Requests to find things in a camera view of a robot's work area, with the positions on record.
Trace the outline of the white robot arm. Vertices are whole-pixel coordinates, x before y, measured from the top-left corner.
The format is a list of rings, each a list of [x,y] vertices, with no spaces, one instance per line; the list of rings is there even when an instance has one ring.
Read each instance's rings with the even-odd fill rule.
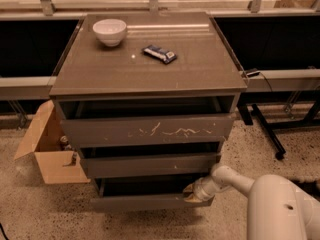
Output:
[[[186,202],[202,203],[229,188],[247,198],[247,240],[320,240],[320,202],[282,176],[252,179],[215,164],[183,192]]]

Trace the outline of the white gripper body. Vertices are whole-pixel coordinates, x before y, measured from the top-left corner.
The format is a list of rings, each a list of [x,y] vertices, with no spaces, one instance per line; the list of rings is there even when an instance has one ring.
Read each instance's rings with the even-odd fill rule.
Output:
[[[223,185],[214,181],[211,176],[199,178],[194,182],[195,189],[193,194],[201,200],[201,202],[212,199],[216,193],[221,193],[228,189],[227,185]]]

